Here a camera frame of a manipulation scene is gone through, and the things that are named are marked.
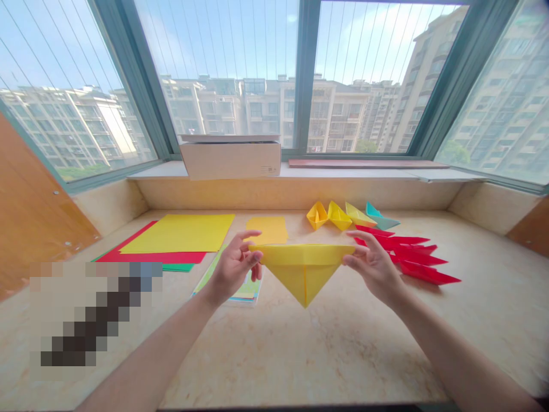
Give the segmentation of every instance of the window sill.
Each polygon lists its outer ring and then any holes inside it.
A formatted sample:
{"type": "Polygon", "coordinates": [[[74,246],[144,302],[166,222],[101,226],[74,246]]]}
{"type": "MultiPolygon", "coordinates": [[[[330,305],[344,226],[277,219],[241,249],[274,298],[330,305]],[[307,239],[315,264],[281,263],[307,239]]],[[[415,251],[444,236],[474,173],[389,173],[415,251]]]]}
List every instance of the window sill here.
{"type": "MultiPolygon", "coordinates": [[[[170,161],[142,172],[128,176],[131,180],[189,179],[182,161],[170,161]]],[[[280,175],[258,177],[253,180],[286,179],[375,179],[375,180],[420,180],[430,182],[486,181],[486,177],[454,169],[332,169],[332,168],[290,168],[283,162],[280,175]]]]}

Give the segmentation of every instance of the wooden board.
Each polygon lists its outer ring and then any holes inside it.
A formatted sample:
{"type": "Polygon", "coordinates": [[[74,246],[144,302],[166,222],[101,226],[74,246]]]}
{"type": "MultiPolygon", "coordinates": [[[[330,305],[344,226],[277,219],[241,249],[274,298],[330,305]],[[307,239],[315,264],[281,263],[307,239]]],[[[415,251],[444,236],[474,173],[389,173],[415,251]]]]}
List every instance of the wooden board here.
{"type": "Polygon", "coordinates": [[[331,160],[290,159],[291,168],[352,168],[352,169],[448,169],[450,166],[430,160],[331,160]]]}
{"type": "Polygon", "coordinates": [[[28,284],[31,263],[66,260],[100,235],[1,113],[0,136],[3,300],[28,284]]]}
{"type": "Polygon", "coordinates": [[[549,197],[543,198],[507,237],[522,246],[549,258],[549,197]]]}

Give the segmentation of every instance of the left hand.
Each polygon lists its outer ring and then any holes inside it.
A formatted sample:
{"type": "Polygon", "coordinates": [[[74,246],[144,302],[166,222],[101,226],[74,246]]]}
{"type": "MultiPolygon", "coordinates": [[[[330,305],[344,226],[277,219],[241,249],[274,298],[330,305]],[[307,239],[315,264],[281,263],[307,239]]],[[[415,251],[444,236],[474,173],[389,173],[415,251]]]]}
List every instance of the left hand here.
{"type": "Polygon", "coordinates": [[[261,263],[263,257],[260,251],[250,252],[248,247],[254,244],[252,241],[244,242],[250,236],[259,236],[261,231],[252,230],[239,232],[230,241],[221,254],[211,279],[204,289],[208,301],[215,306],[220,306],[229,299],[244,283],[246,274],[252,270],[252,281],[261,280],[261,263]]]}

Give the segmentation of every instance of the blue paper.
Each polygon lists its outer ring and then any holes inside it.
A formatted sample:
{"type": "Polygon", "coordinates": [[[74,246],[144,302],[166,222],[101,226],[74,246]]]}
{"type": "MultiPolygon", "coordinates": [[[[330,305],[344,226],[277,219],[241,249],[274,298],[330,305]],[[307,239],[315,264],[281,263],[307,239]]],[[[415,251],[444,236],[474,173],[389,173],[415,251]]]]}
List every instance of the blue paper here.
{"type": "Polygon", "coordinates": [[[379,230],[386,231],[387,229],[400,224],[398,220],[383,217],[380,211],[377,210],[370,202],[366,202],[366,216],[370,217],[377,223],[376,228],[379,230]]]}

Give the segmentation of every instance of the sky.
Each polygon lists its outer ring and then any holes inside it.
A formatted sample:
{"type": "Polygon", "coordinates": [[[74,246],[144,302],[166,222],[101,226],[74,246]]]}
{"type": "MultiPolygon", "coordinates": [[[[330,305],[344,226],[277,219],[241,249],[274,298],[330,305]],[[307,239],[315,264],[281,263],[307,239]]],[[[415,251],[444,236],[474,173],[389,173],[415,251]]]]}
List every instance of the sky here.
{"type": "MultiPolygon", "coordinates": [[[[135,0],[158,74],[296,75],[299,0],[135,0]]],[[[401,81],[413,38],[457,6],[323,1],[315,72],[401,81]]],[[[0,0],[0,88],[120,88],[86,0],[0,0]]]]}

